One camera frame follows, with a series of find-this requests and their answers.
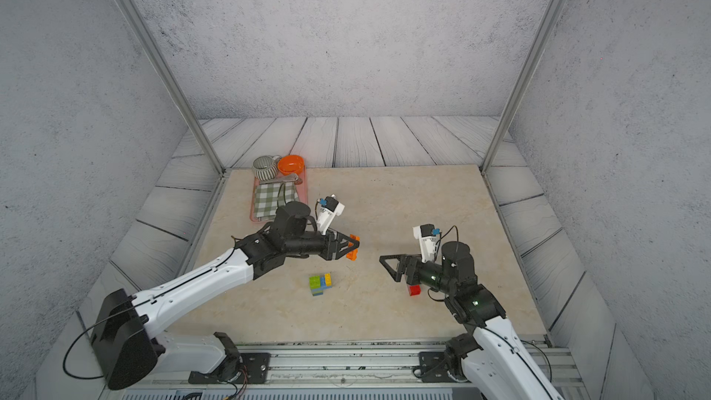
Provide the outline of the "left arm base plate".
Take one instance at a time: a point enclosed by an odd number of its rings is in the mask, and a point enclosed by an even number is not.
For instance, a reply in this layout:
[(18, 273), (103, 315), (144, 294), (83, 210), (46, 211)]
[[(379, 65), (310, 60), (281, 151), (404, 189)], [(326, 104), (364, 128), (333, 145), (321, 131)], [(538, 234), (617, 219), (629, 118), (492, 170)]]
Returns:
[(270, 368), (270, 353), (242, 353), (239, 357), (227, 356), (212, 372), (192, 371), (189, 384), (230, 383), (264, 384)]

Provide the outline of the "red lego brick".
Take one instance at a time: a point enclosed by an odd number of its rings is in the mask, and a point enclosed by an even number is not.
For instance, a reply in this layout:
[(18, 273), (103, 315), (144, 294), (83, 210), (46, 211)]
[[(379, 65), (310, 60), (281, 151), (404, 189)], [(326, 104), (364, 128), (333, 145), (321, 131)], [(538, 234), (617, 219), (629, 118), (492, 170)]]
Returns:
[(409, 285), (408, 292), (410, 296), (418, 296), (421, 293), (419, 285)]

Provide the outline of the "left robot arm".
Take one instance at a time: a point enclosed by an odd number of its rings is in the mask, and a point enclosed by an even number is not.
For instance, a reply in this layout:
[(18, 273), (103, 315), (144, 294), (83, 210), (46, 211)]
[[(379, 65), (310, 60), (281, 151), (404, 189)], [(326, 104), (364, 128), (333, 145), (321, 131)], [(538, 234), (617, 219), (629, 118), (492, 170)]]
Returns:
[(257, 379), (257, 364), (243, 357), (227, 333), (179, 337), (167, 329), (221, 294), (283, 266), (287, 259), (354, 259), (355, 235), (331, 229), (344, 205), (328, 196), (311, 209), (290, 202), (258, 231), (236, 238), (207, 264), (137, 294), (120, 289), (105, 297), (89, 340), (101, 380), (119, 391), (160, 372), (189, 372), (193, 383), (225, 383), (242, 394)]

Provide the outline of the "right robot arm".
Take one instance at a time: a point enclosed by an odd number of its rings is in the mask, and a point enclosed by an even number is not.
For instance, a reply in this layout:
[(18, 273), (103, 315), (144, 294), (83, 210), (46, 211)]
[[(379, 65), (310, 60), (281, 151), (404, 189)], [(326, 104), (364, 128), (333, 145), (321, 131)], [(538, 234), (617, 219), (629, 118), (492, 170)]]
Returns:
[(380, 257), (399, 283), (425, 285), (444, 295), (444, 305), (465, 332), (450, 339), (440, 361), (418, 377), (431, 383), (448, 377), (467, 381), (484, 399), (560, 399), (562, 396), (520, 340), (496, 297), (479, 282), (470, 248), (459, 241), (441, 246), (439, 263), (414, 255)]

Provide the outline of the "orange lego brick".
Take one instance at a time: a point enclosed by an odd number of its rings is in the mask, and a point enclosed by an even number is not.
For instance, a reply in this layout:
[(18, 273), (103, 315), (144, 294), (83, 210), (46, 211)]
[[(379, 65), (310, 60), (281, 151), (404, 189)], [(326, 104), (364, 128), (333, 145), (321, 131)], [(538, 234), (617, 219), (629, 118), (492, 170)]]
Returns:
[(347, 252), (346, 257), (351, 261), (356, 261), (358, 248), (360, 245), (360, 238), (354, 234), (351, 234), (350, 239), (351, 241), (349, 242), (349, 251)]

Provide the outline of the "blue long lego brick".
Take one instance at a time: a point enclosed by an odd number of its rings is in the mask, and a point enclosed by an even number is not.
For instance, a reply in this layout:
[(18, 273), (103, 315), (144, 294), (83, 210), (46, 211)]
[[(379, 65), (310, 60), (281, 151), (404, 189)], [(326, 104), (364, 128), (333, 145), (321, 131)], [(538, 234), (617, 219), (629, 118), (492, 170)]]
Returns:
[(324, 276), (315, 275), (309, 278), (309, 289), (313, 294), (322, 293), (329, 286)]

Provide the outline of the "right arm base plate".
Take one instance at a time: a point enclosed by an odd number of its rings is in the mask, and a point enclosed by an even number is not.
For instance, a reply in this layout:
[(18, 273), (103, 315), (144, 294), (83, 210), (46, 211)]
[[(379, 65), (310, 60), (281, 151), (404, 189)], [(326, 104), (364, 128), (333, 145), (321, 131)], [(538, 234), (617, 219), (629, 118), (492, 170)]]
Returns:
[(461, 357), (453, 351), (420, 352), (413, 374), (424, 383), (467, 383)]

